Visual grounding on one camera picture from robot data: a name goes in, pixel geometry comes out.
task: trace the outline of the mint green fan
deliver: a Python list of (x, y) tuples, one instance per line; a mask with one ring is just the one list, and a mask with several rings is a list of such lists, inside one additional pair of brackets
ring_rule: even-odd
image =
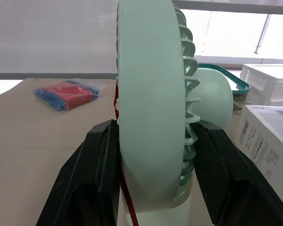
[[(156, 218), (158, 226), (157, 218), (189, 212), (197, 141), (190, 124), (202, 115), (212, 119), (204, 113), (217, 94), (209, 98), (201, 92), (214, 85), (207, 80), (202, 84), (206, 76), (198, 73), (194, 54), (186, 18), (170, 0), (119, 0), (120, 149), (129, 192), (145, 225), (151, 224), (150, 218)], [(211, 91), (219, 85), (227, 89), (220, 82)], [(226, 102), (225, 98), (213, 108), (224, 108)], [(187, 225), (188, 218), (180, 218), (178, 225)]]

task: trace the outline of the barcode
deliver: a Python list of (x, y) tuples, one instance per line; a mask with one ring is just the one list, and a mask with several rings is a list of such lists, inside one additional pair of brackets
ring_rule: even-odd
[(242, 134), (245, 136), (246, 134), (246, 131), (247, 131), (247, 128), (249, 127), (249, 121), (245, 120), (245, 124), (244, 124), (244, 127), (243, 127), (243, 131), (242, 131)]

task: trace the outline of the plastic container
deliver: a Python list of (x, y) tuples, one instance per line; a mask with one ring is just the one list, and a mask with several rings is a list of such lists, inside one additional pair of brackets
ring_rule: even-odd
[(229, 82), (233, 92), (233, 109), (239, 111), (243, 108), (243, 106), (246, 104), (248, 92), (250, 91), (250, 85), (248, 83), (217, 65), (199, 64), (199, 68), (214, 69), (222, 73)]
[(251, 105), (283, 106), (283, 65), (244, 65), (241, 79), (251, 85)]

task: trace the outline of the plastic bag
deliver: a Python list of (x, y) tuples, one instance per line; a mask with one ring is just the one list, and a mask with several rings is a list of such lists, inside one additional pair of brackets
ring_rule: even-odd
[(58, 111), (68, 110), (99, 97), (107, 87), (83, 79), (71, 79), (37, 89), (34, 94)]

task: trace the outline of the white wall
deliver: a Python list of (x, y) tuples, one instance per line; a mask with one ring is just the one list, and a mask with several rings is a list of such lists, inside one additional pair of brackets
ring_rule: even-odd
[(117, 0), (0, 0), (0, 73), (116, 73)]

